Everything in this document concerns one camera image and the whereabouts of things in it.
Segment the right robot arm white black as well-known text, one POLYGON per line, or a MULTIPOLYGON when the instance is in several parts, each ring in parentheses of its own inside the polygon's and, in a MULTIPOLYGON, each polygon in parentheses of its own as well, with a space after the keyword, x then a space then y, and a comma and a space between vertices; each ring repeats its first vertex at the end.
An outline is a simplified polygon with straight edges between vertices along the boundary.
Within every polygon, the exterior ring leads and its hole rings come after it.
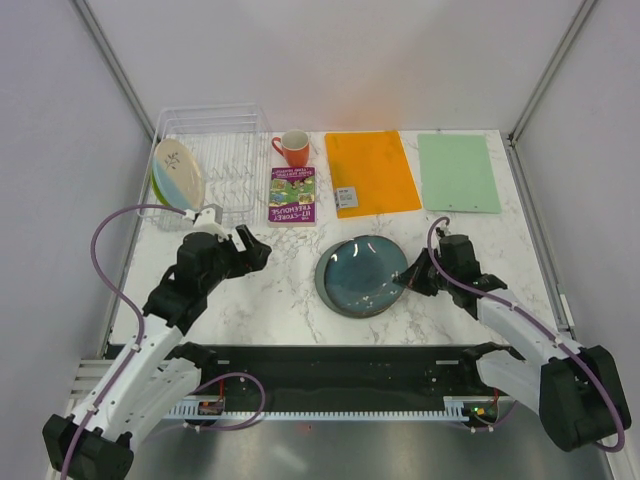
POLYGON ((536 413, 552 442, 569 452, 616 436, 620 451, 632 419, 615 360, 600 345, 585 347, 545 326, 507 284, 484 273, 465 235, 426 247, 395 283, 425 296, 447 292, 453 303, 501 335, 466 351, 458 381, 477 394, 495 388, 536 413))

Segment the grey-green ribbed plate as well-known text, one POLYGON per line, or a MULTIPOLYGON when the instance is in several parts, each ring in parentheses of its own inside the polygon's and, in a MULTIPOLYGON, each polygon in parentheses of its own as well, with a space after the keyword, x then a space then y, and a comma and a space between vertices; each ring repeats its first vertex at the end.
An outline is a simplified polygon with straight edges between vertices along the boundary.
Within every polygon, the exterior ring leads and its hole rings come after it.
POLYGON ((326 288, 326 269, 329 265, 329 260, 341 245, 342 242, 332 245, 320 256, 314 271, 314 285, 320 299, 330 310, 336 314, 348 317, 348 312, 330 298, 326 288))

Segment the dark blue floral plate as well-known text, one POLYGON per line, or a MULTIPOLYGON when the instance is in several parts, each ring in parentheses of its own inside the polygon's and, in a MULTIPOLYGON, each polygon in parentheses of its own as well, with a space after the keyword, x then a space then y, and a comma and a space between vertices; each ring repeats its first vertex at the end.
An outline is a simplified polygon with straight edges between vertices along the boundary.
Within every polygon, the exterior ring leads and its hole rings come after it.
POLYGON ((361 235, 342 241, 329 260, 326 288, 330 298, 348 312, 347 318, 364 319, 389 309, 404 288, 393 283, 408 268, 402 249, 391 239, 361 235))

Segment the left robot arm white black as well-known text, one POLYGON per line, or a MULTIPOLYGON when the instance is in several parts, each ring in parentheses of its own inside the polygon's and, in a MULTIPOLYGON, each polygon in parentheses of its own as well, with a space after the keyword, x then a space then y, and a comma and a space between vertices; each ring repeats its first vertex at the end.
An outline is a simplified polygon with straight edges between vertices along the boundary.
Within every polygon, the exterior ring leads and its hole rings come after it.
POLYGON ((45 447, 61 478, 125 478, 136 450, 174 406, 216 388, 212 351, 183 339, 222 281, 267 264, 271 247, 245 225, 236 231, 242 250, 231 236, 212 231, 184 237, 175 264, 149 294, 137 333, 69 415, 46 422, 45 447))

